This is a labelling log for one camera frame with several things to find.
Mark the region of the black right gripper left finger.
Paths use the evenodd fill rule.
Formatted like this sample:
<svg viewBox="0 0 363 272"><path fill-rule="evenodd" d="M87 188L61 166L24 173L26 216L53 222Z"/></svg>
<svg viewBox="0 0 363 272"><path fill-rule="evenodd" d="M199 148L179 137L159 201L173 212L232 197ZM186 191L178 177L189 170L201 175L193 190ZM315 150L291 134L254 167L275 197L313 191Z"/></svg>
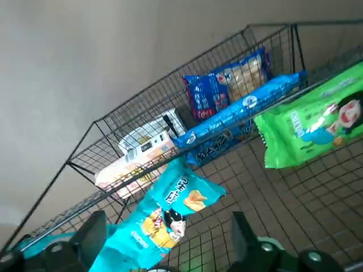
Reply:
<svg viewBox="0 0 363 272"><path fill-rule="evenodd" d="M89 271L107 238L106 216L95 211L75 233L45 237L1 258L1 271Z"/></svg>

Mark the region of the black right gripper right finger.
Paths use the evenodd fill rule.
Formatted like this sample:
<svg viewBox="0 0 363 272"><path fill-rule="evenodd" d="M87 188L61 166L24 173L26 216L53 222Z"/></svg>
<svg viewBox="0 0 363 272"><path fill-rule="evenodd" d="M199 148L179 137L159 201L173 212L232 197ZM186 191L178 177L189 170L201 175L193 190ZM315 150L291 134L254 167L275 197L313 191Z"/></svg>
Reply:
<svg viewBox="0 0 363 272"><path fill-rule="evenodd" d="M329 254L303 250L291 255L274 239L258 238L243 212L232 212L231 239L236 261L228 271L344 271Z"/></svg>

